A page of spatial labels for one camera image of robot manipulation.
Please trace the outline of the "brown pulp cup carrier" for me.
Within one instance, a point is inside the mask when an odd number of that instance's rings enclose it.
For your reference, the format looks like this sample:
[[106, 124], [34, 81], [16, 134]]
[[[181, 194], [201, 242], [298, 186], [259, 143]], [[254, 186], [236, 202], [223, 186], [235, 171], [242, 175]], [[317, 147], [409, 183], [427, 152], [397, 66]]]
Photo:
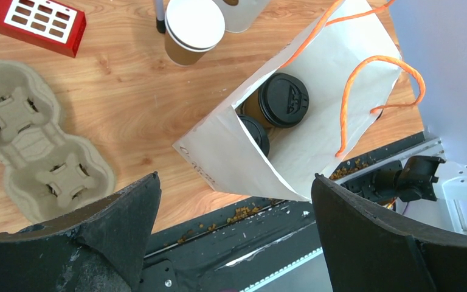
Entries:
[[0, 162], [4, 190], [32, 223], [113, 193], [116, 176], [86, 138], [64, 132], [64, 109], [30, 66], [0, 60]]

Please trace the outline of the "stack of paper cups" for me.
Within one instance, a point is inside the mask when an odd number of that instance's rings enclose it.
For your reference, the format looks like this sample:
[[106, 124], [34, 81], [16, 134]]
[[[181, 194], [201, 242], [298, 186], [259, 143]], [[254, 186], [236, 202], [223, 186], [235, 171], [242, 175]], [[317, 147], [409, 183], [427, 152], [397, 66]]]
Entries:
[[172, 0], [165, 11], [165, 51], [180, 66], [195, 64], [222, 40], [226, 23], [209, 0]]

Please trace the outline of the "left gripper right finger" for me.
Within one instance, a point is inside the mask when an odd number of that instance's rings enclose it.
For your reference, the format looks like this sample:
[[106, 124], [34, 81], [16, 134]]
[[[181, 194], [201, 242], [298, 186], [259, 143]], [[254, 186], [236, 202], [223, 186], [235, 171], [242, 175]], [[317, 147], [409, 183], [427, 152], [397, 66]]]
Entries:
[[323, 175], [311, 199], [334, 291], [467, 291], [467, 235], [407, 218]]

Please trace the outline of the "white straw holder cup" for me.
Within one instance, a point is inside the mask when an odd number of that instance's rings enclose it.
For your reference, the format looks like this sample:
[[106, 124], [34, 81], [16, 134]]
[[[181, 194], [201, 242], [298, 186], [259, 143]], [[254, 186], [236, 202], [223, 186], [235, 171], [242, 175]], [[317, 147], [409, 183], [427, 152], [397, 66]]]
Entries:
[[270, 3], [270, 0], [213, 1], [224, 16], [226, 32], [230, 33], [246, 31]]

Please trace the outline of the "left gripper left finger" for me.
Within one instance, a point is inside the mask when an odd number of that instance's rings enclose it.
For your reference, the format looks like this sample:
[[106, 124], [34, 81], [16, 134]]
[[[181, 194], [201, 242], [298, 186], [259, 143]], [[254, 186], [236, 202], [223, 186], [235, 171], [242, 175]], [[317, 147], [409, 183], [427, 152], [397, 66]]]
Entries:
[[150, 173], [85, 207], [0, 233], [0, 291], [133, 291], [161, 200]]

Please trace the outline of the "kraft paper takeout bag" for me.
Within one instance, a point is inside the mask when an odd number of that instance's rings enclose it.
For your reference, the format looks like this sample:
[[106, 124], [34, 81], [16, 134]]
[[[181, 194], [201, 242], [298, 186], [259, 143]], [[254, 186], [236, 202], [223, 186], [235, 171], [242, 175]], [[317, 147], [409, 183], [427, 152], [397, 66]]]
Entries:
[[[314, 174], [331, 175], [378, 114], [398, 107], [389, 96], [403, 72], [426, 89], [367, 1], [336, 1], [174, 148], [217, 192], [308, 201]], [[275, 73], [302, 81], [310, 103], [298, 125], [276, 127], [266, 157], [237, 109]]]

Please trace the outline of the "red keypad box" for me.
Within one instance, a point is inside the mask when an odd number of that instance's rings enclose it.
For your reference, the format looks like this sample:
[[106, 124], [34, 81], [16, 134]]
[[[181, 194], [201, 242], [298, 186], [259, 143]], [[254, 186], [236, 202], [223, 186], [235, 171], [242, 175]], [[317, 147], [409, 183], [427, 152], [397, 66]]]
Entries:
[[76, 57], [85, 28], [85, 13], [58, 1], [0, 1], [0, 34], [67, 57]]

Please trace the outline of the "black plastic cup lid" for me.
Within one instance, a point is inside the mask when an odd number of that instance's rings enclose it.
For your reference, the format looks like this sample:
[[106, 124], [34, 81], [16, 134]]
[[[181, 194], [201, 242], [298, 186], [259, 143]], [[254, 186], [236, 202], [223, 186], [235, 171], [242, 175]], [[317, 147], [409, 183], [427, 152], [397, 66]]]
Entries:
[[262, 124], [255, 120], [253, 117], [247, 116], [245, 114], [239, 114], [238, 118], [246, 127], [262, 153], [268, 157], [270, 151], [270, 141], [269, 136], [266, 130], [263, 128]]

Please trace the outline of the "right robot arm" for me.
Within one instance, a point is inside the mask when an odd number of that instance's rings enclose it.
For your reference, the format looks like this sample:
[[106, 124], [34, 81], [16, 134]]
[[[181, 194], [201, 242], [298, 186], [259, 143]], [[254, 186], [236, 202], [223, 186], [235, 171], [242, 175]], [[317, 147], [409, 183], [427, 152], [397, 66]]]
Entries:
[[396, 212], [436, 228], [467, 235], [467, 165], [440, 164], [433, 184], [437, 201], [396, 202]]

